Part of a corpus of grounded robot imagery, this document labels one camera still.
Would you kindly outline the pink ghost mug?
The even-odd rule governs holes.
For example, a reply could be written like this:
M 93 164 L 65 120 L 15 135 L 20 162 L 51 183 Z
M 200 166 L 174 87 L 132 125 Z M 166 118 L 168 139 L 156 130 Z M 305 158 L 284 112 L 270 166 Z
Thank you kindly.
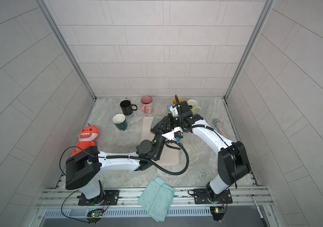
M 153 112 L 154 107 L 153 107 L 153 99 L 150 96 L 144 96 L 141 98 L 141 103 L 142 103 L 142 112 L 146 114 L 150 114 Z

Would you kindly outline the blue butterfly mug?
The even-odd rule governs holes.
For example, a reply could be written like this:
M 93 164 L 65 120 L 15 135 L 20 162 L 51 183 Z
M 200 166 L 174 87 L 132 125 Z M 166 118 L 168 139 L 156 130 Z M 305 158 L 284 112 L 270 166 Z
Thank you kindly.
M 177 103 L 176 99 L 174 99 L 174 100 L 172 101 L 172 103 L 169 103 L 169 104 L 166 106 L 167 111 L 171 113 L 171 112 L 172 112 L 172 111 L 171 111 L 171 109 L 173 108 L 173 106 L 174 106 L 174 105 L 176 105 L 176 103 Z

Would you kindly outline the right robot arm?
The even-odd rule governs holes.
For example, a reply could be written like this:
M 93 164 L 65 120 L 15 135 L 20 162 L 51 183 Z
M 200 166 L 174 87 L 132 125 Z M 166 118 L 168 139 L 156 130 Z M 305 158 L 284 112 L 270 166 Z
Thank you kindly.
M 218 202 L 226 190 L 251 172 L 246 148 L 243 143 L 223 137 L 198 114 L 193 114 L 186 101 L 175 96 L 178 123 L 184 132 L 201 138 L 217 154 L 218 175 L 206 185 L 206 196 L 210 202 Z

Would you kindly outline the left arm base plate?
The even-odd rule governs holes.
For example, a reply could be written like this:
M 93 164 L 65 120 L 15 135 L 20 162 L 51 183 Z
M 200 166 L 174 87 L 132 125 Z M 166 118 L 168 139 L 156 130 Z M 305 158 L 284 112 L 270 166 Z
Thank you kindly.
M 77 196 L 79 199 L 79 206 L 102 206 L 102 205 L 116 205 L 119 198 L 119 190 L 104 190 L 100 195 L 92 199 L 87 199 L 82 193 Z

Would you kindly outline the black mug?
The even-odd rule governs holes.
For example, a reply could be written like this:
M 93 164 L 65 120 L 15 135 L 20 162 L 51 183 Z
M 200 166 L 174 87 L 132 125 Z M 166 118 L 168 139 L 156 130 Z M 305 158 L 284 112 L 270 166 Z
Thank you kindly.
M 138 109 L 137 105 L 131 104 L 131 102 L 129 100 L 123 100 L 120 103 L 120 107 L 121 107 L 123 114 L 126 116 L 132 115 L 133 112 Z

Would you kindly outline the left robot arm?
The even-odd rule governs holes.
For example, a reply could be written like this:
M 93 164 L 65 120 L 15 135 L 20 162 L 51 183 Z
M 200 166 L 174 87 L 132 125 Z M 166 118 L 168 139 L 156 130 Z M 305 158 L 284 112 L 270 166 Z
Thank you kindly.
M 183 137 L 182 129 L 180 127 L 172 129 L 160 122 L 152 128 L 152 131 L 155 133 L 154 139 L 142 141 L 137 147 L 137 152 L 110 154 L 98 150 L 95 140 L 100 132 L 96 127 L 88 126 L 82 129 L 78 134 L 79 143 L 72 147 L 72 157 L 66 161 L 66 189 L 81 191 L 80 200 L 88 205 L 92 202 L 100 204 L 105 200 L 102 184 L 93 180 L 99 171 L 144 171 L 155 166 L 173 176 L 186 172 L 189 159 L 186 159 L 186 166 L 178 172 L 166 170 L 156 163 L 165 146 L 170 148 L 171 144 L 176 144 L 175 149 L 185 150 L 180 143 Z

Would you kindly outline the dark green mug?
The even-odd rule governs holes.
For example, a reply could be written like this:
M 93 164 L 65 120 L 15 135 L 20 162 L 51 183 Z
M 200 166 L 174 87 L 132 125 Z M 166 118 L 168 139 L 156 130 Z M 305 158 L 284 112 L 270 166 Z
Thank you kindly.
M 124 114 L 119 113 L 115 115 L 112 121 L 120 131 L 125 131 L 128 127 L 126 116 Z

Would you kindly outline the grey mug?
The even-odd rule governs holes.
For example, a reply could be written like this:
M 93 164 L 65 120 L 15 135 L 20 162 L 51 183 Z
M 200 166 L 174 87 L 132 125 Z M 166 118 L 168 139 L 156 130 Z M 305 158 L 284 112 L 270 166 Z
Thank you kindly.
M 157 134 L 158 132 L 164 132 L 164 131 L 165 131 L 164 118 L 154 117 L 151 124 L 150 132 L 152 134 Z

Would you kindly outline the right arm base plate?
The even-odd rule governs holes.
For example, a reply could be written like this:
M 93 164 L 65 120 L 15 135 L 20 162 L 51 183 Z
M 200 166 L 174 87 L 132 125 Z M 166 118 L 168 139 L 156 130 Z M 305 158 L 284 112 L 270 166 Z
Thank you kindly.
M 221 192 L 217 196 L 217 199 L 216 198 L 209 199 L 206 188 L 193 189 L 192 192 L 193 192 L 192 196 L 195 200 L 195 204 L 232 204 L 233 203 L 232 196 L 229 189 L 226 189 L 223 192 Z

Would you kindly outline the light green mug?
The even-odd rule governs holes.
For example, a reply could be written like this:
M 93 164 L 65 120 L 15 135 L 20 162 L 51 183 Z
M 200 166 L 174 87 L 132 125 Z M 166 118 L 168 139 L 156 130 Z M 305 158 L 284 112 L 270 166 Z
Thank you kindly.
M 191 111 L 192 114 L 197 114 L 199 112 L 201 112 L 202 108 L 198 105 L 198 102 L 194 99 L 190 99 L 187 101 L 189 106 L 192 106 Z

